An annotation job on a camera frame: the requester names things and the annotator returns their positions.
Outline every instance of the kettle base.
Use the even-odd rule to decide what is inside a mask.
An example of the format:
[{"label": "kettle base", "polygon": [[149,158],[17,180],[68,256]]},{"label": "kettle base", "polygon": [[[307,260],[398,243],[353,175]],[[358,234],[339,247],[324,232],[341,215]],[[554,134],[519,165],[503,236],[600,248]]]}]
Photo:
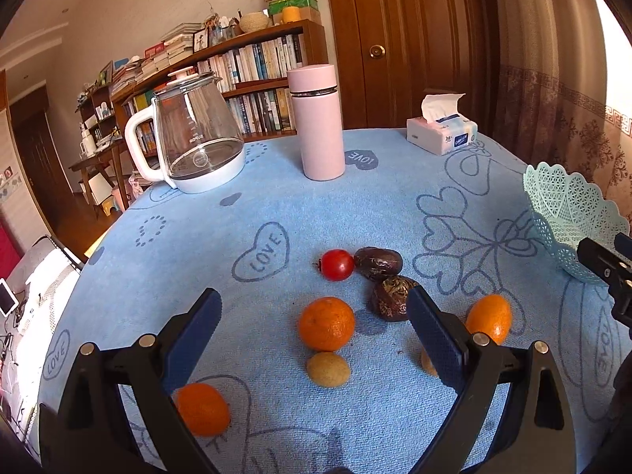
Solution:
[{"label": "kettle base", "polygon": [[246,150],[239,154],[224,166],[207,174],[188,180],[173,180],[175,186],[186,194],[199,194],[210,191],[235,178],[246,164]]}]

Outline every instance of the picture frame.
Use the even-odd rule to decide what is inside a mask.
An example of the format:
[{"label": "picture frame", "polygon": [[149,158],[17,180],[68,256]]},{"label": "picture frame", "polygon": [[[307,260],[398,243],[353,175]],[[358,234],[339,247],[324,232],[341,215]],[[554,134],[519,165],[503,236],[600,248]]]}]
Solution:
[{"label": "picture frame", "polygon": [[97,87],[102,87],[112,83],[113,63],[110,60],[103,69],[99,72],[99,78],[97,79]]},{"label": "picture frame", "polygon": [[197,31],[194,34],[194,52],[199,52],[200,50],[206,49],[209,47],[209,29],[203,28],[200,31]]}]

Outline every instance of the brown curtain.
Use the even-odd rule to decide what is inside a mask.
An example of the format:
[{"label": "brown curtain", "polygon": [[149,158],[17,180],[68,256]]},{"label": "brown curtain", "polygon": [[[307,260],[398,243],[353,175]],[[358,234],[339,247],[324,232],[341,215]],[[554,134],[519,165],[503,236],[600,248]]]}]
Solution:
[{"label": "brown curtain", "polygon": [[545,161],[581,172],[632,220],[630,118],[605,104],[596,1],[498,0],[498,19],[493,138],[534,166]]}]

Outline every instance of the metal screw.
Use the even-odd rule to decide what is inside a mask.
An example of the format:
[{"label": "metal screw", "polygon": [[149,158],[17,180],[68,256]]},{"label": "metal screw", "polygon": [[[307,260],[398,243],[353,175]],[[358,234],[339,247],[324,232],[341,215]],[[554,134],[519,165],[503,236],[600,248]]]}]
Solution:
[{"label": "metal screw", "polygon": [[489,337],[480,332],[473,334],[472,340],[474,340],[474,343],[478,344],[479,346],[486,346],[489,344]]},{"label": "metal screw", "polygon": [[143,335],[142,337],[138,339],[138,345],[141,348],[150,348],[155,343],[156,343],[156,336],[151,335],[151,334]]},{"label": "metal screw", "polygon": [[538,353],[546,354],[549,352],[549,346],[546,342],[542,342],[541,340],[537,340],[533,347]]},{"label": "metal screw", "polygon": [[88,356],[92,354],[94,351],[94,344],[92,342],[86,342],[83,346],[79,348],[79,352],[83,354],[83,356]]}]

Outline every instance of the wooden desk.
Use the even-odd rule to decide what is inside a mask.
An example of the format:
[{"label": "wooden desk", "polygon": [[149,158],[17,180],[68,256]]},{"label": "wooden desk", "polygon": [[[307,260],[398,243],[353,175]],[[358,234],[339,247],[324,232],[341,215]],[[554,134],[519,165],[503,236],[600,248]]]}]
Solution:
[{"label": "wooden desk", "polygon": [[114,141],[107,148],[99,153],[95,153],[88,158],[84,158],[79,162],[70,166],[72,171],[81,171],[81,177],[83,177],[83,185],[85,186],[85,193],[88,196],[88,201],[93,202],[94,197],[92,196],[92,189],[90,188],[90,184],[88,183],[90,178],[88,177],[88,168],[90,166],[94,166],[97,168],[97,171],[103,175],[105,180],[110,183],[110,178],[105,173],[105,169],[101,164],[112,162],[115,168],[116,174],[116,183],[118,184],[119,191],[121,191],[121,199],[122,205],[125,210],[129,207],[129,203],[127,201],[127,191],[125,190],[125,180],[122,177],[122,169],[121,169],[121,153],[123,151],[127,151],[127,142],[125,139],[120,139],[118,141]]}]

